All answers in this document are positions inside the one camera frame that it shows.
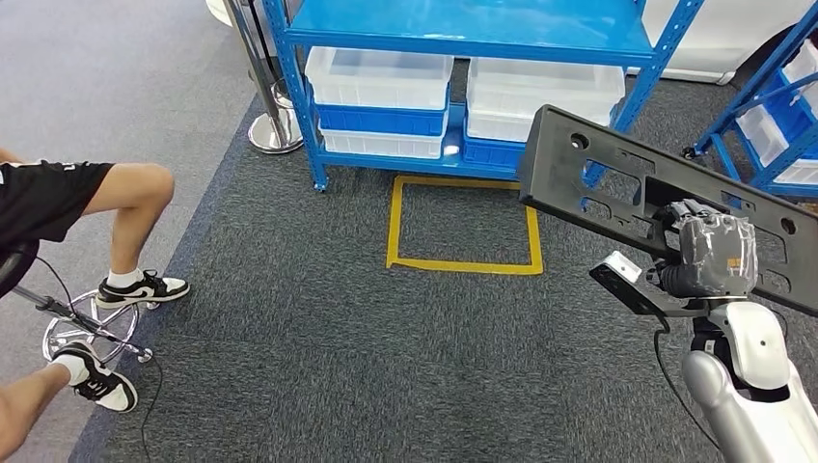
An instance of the blue shelf frame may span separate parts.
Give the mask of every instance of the blue shelf frame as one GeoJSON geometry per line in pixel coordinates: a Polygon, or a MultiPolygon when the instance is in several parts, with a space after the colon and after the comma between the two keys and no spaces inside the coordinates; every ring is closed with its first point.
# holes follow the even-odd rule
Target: blue shelf frame
{"type": "Polygon", "coordinates": [[[768,193],[780,196],[814,198],[818,197],[818,185],[803,185],[797,183],[776,183],[775,180],[784,173],[792,164],[810,153],[818,147],[818,123],[814,123],[805,130],[796,140],[789,144],[778,157],[767,167],[761,164],[758,153],[742,133],[736,123],[736,118],[741,117],[753,106],[764,103],[770,97],[780,95],[799,89],[803,85],[818,80],[818,73],[813,73],[807,77],[799,79],[797,82],[787,83],[776,91],[764,93],[773,78],[780,72],[784,63],[800,47],[804,40],[818,25],[818,2],[806,12],[804,17],[796,24],[776,50],[770,55],[766,62],[761,65],[758,72],[750,79],[721,115],[710,127],[701,135],[694,145],[696,156],[704,155],[709,149],[715,151],[715,155],[721,160],[727,174],[736,180],[741,181],[730,153],[723,142],[723,136],[728,131],[733,131],[741,142],[741,146],[747,156],[754,172],[749,181],[751,186],[768,193]]]}
{"type": "MultiPolygon", "coordinates": [[[[703,2],[680,0],[651,46],[641,22],[645,0],[552,0],[548,11],[539,0],[303,0],[292,12],[291,0],[263,0],[319,191],[329,182],[326,167],[334,165],[501,180],[515,175],[451,156],[429,161],[327,152],[298,66],[299,47],[305,56],[311,46],[336,46],[640,68],[613,118],[612,127],[627,132],[703,2]]],[[[586,182],[603,173],[603,166],[590,166],[586,182]]]]}

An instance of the white plastic bin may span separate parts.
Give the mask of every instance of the white plastic bin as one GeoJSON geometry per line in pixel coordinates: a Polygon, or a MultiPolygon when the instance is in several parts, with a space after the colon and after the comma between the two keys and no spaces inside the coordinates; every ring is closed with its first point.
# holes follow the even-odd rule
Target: white plastic bin
{"type": "Polygon", "coordinates": [[[533,117],[552,104],[586,119],[610,114],[625,96],[622,68],[473,58],[467,99],[472,111],[533,117]]]}
{"type": "MultiPolygon", "coordinates": [[[[789,147],[776,121],[763,105],[754,106],[736,123],[758,153],[764,167],[789,147]]],[[[799,159],[776,177],[775,183],[818,184],[818,161],[799,159]]]]}
{"type": "MultiPolygon", "coordinates": [[[[608,126],[611,123],[611,113],[588,119],[608,126]]],[[[533,120],[533,115],[529,117],[508,116],[492,111],[473,111],[469,108],[466,134],[472,138],[525,142],[529,139],[533,120]]]]}
{"type": "Polygon", "coordinates": [[[753,106],[736,123],[765,167],[790,146],[764,105],[753,106]]]}
{"type": "Polygon", "coordinates": [[[305,73],[318,104],[440,110],[453,64],[445,55],[315,46],[305,73]]]}
{"type": "MultiPolygon", "coordinates": [[[[443,117],[443,127],[449,122],[449,113],[443,117]]],[[[372,154],[379,156],[439,159],[446,130],[438,137],[402,135],[397,133],[355,132],[350,130],[324,130],[325,148],[330,152],[372,154]]]]}
{"type": "MultiPolygon", "coordinates": [[[[808,75],[818,72],[818,49],[810,39],[804,41],[798,54],[783,69],[784,76],[790,83],[801,80],[808,75]]],[[[812,114],[818,118],[818,81],[801,88],[802,96],[811,106],[812,114]]]]}
{"type": "Polygon", "coordinates": [[[818,162],[810,159],[799,159],[773,181],[775,183],[798,183],[801,185],[818,184],[818,162]]]}

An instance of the yellow tape square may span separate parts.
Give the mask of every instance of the yellow tape square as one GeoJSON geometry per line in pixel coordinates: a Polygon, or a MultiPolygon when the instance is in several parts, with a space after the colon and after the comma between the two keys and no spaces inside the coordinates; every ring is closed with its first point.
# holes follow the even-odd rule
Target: yellow tape square
{"type": "Polygon", "coordinates": [[[539,226],[536,211],[526,207],[526,224],[529,232],[529,254],[531,263],[491,263],[464,262],[457,260],[432,260],[402,258],[397,254],[400,240],[400,217],[403,207],[403,185],[418,184],[460,188],[492,188],[519,190],[520,184],[513,181],[475,180],[470,178],[397,176],[392,187],[392,202],[389,217],[389,238],[387,240],[386,266],[395,264],[421,270],[441,272],[493,273],[498,275],[540,275],[543,272],[542,249],[539,242],[539,226]]]}

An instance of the sneaker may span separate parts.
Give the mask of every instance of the sneaker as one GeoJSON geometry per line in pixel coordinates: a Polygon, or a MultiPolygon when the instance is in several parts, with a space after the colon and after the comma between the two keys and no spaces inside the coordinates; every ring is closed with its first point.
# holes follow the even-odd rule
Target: sneaker
{"type": "Polygon", "coordinates": [[[145,278],[129,287],[112,287],[108,279],[99,284],[96,306],[101,309],[118,309],[137,302],[168,302],[190,291],[190,285],[176,278],[159,278],[155,270],[142,272],[145,278]]]}
{"type": "Polygon", "coordinates": [[[54,360],[72,356],[82,360],[88,371],[88,379],[72,386],[77,395],[115,412],[129,412],[136,406],[139,396],[130,381],[110,369],[99,360],[90,344],[75,340],[54,353],[54,360]]]}

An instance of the white sock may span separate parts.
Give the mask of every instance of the white sock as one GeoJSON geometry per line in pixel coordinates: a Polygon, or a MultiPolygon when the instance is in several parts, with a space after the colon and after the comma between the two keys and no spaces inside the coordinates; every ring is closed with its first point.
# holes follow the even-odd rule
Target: white sock
{"type": "Polygon", "coordinates": [[[106,283],[112,287],[128,287],[134,283],[141,282],[144,279],[145,275],[142,273],[142,270],[137,268],[132,272],[122,275],[109,271],[108,281],[106,283]]]}
{"type": "Polygon", "coordinates": [[[63,354],[51,363],[62,365],[68,369],[68,372],[71,373],[71,379],[68,381],[69,386],[76,386],[88,379],[89,373],[88,369],[85,368],[85,361],[75,355],[63,354]]]}

